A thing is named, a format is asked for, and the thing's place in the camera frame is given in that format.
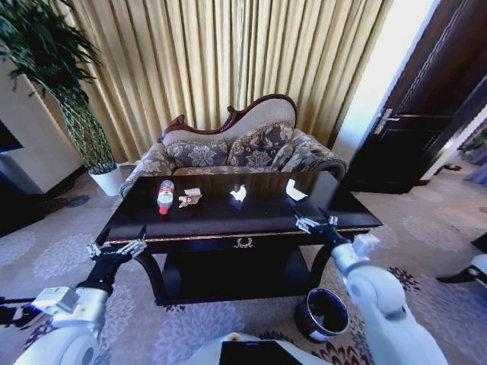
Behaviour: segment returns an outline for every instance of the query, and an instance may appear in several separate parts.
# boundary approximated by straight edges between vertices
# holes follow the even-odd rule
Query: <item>table top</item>
[[[158,190],[164,179],[174,185],[174,200],[166,216],[158,212]],[[295,188],[309,195],[298,202],[299,211],[316,221],[323,217],[321,207],[336,215],[338,228],[366,229],[382,223],[328,172],[251,173],[194,176],[140,177],[116,209],[106,227],[108,241],[130,240],[147,225],[148,239],[177,240],[214,238],[258,233],[292,233],[295,226],[293,205],[286,194],[289,179]],[[230,191],[245,185],[247,196],[236,202]],[[203,197],[197,205],[178,208],[178,196],[185,189],[200,188]]]

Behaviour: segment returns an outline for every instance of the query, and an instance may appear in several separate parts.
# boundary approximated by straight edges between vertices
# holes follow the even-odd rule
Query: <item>floral upholstery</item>
[[[140,163],[120,186],[120,195],[125,197],[140,176],[169,176],[176,168],[176,162],[167,155],[162,143],[156,142],[142,156]]]
[[[291,158],[293,151],[294,145],[292,143],[286,143],[284,146],[282,146],[272,161],[271,170],[281,171],[282,167]]]
[[[282,172],[332,170],[337,179],[345,175],[346,162],[314,137],[295,129],[291,143],[294,145],[294,153],[281,169]]]
[[[267,167],[281,147],[288,143],[293,128],[283,122],[269,123],[246,133],[231,146],[228,164],[243,167]]]
[[[242,166],[211,166],[211,167],[182,167],[174,171],[173,175],[218,175],[224,173],[270,173],[270,167],[242,167]]]
[[[228,145],[225,141],[174,141],[166,152],[179,167],[221,166],[227,160]]]
[[[275,135],[275,127],[276,125],[273,125],[269,129],[267,126],[271,135],[270,137],[267,136],[269,142],[265,141],[264,138],[264,145],[257,144],[257,146],[269,146],[268,149],[263,147],[262,150],[257,151],[265,151],[269,155],[270,160],[268,161],[268,158],[264,158],[263,160],[252,160],[252,155],[247,154],[245,156],[245,160],[247,161],[245,166],[179,167],[178,163],[166,152],[166,148],[162,143],[157,142],[144,156],[142,156],[140,163],[132,171],[122,186],[120,186],[120,194],[122,197],[125,197],[139,176],[270,173],[275,171],[289,172],[311,170],[328,170],[338,180],[341,180],[345,175],[347,167],[346,162],[335,156],[328,148],[318,143],[316,139],[298,129],[294,129],[294,131],[291,129],[291,131],[289,131],[288,128],[290,127],[287,126],[281,129],[279,125],[277,125],[277,128],[279,129],[279,136],[277,137]],[[248,141],[249,145],[251,145],[251,140],[246,139],[245,141]],[[194,156],[194,160],[199,159],[195,164],[202,163],[202,160],[205,160],[206,164],[209,163],[209,160],[206,160],[207,157],[199,157],[196,152],[194,153]],[[238,155],[238,159],[240,160],[242,156],[243,154]],[[215,163],[215,155],[212,155],[211,158],[213,158],[213,163]],[[263,163],[263,161],[266,162],[266,165],[258,166]]]

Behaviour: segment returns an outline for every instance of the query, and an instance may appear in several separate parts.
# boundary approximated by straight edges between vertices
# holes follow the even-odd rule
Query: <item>plant pot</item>
[[[110,171],[109,173],[102,173],[100,175],[90,173],[90,176],[108,196],[117,195],[119,193],[119,188],[123,183],[122,173],[120,172],[120,166],[118,165],[115,170]]]

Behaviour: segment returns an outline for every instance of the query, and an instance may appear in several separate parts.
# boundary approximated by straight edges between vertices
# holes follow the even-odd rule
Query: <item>potted plant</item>
[[[101,124],[88,108],[81,82],[93,81],[83,67],[100,65],[97,48],[84,34],[64,22],[51,0],[2,0],[0,2],[0,57],[17,67],[14,82],[26,75],[51,94],[59,104],[73,145],[91,177],[108,195],[116,195],[123,182]]]

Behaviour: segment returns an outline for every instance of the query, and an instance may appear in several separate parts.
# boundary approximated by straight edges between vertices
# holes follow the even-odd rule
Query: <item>sofa armrest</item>
[[[176,161],[166,154],[166,148],[162,143],[156,142],[142,156],[137,167],[132,171],[127,180],[120,186],[120,195],[125,198],[140,176],[169,176],[176,168]]]
[[[338,181],[343,179],[348,168],[347,163],[314,137],[295,129],[291,142],[294,153],[282,168],[283,172],[330,171]]]

